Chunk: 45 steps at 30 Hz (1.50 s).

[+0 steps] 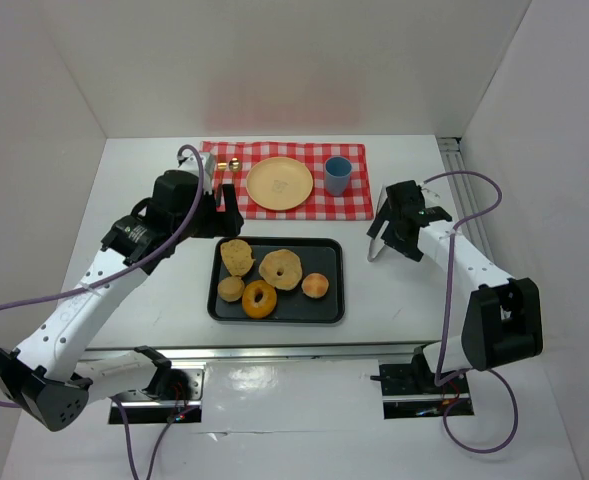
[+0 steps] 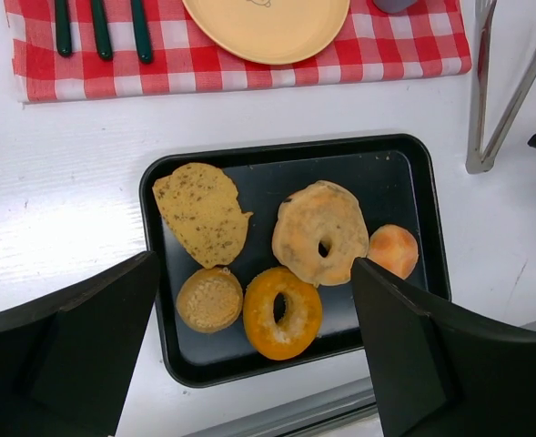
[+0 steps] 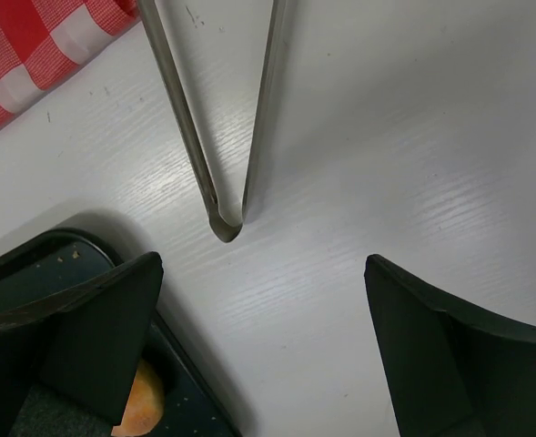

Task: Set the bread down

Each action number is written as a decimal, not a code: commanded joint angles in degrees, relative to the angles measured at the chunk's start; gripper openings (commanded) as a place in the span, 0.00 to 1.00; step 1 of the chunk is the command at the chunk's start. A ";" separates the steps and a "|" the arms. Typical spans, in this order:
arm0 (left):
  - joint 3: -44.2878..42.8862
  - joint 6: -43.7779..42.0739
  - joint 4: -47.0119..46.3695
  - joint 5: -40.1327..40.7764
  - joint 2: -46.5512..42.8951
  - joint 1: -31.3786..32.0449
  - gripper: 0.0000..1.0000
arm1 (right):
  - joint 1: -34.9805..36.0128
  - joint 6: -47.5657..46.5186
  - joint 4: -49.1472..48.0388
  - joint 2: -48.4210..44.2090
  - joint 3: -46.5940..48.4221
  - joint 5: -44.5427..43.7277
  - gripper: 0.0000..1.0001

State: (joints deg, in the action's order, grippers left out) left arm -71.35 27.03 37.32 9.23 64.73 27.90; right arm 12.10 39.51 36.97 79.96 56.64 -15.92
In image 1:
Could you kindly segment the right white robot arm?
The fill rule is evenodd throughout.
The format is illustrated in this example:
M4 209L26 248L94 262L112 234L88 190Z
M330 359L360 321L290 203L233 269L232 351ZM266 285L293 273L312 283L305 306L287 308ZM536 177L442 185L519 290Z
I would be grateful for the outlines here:
M411 376L424 392L436 387L436 377L487 371L543 351L537 285L494 265L454 226L451 215L429 206L421 186L410 180L381 189L367 231L370 262L386 249L415 262L427 257L446 273L446 297L458 289L467 300L460 334L414 350Z

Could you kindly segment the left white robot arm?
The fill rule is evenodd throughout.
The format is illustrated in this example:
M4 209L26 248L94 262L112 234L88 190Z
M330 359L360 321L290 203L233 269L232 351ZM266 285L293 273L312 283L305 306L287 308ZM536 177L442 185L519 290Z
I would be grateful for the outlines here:
M79 360L120 304L189 237L235 237L243 219L235 188L211 194L194 173L168 170L151 197L136 204L103 237L73 295L12 350L0 348L4 395L52 432L78 419L90 403L140 391L166 399L188 391L186 377L149 346L86 366Z

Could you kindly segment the metal tongs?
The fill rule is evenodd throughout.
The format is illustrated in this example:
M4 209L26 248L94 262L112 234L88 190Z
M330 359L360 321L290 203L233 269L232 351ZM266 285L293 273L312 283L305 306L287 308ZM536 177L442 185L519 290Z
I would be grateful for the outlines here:
M376 205L376 213L372 224L370 225L367 235L369 237L369 246L367 261L372 263L379 254L386 248L383 235L389 225L389 208L387 186L382 185Z

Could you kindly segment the speckled oval bread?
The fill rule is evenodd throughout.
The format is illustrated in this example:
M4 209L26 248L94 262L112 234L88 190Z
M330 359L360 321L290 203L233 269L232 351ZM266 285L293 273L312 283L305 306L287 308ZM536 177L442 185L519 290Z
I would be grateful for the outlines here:
M220 254L227 271L232 276L244 277L254 265L252 248L241 239L232 239L222 243Z

